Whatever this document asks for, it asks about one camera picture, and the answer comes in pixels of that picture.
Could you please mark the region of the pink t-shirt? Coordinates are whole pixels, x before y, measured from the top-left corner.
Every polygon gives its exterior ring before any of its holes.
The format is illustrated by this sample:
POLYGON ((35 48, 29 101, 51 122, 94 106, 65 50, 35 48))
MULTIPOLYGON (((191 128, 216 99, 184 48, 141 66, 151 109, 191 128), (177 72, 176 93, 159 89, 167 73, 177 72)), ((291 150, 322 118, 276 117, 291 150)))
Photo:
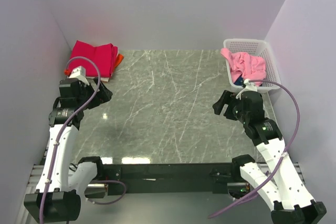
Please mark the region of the pink t-shirt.
POLYGON ((228 61, 231 78, 242 76, 249 80, 266 78, 266 62, 262 57, 247 52, 232 53, 227 48, 221 49, 221 55, 228 61))

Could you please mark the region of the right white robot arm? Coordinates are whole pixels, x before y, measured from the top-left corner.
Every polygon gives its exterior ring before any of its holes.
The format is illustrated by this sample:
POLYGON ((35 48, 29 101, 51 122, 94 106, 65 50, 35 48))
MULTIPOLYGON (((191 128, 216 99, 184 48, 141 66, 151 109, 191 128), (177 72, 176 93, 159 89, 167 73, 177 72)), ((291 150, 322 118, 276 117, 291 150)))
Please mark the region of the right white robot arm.
POLYGON ((316 201, 306 189, 291 161, 277 123, 265 117, 263 98, 257 91, 235 94, 225 90, 213 104, 216 115, 239 121, 268 166, 261 171, 250 155, 232 160, 230 175, 245 181, 250 190, 238 196, 243 203, 259 195, 270 209, 273 223, 318 223, 327 213, 324 203, 316 201))

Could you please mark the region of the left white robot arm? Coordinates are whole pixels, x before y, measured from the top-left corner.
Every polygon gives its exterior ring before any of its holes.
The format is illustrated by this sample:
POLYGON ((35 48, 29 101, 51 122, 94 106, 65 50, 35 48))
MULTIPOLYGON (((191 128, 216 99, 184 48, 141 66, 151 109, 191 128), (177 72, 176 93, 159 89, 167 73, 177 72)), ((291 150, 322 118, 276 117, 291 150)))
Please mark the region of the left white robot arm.
POLYGON ((49 114, 49 147, 35 192, 26 194, 24 206, 38 223, 74 221, 87 186, 106 178, 99 156, 82 158, 70 175, 71 152, 79 133, 84 110, 111 100, 112 92, 94 79, 95 88, 80 78, 63 79, 60 96, 49 114))

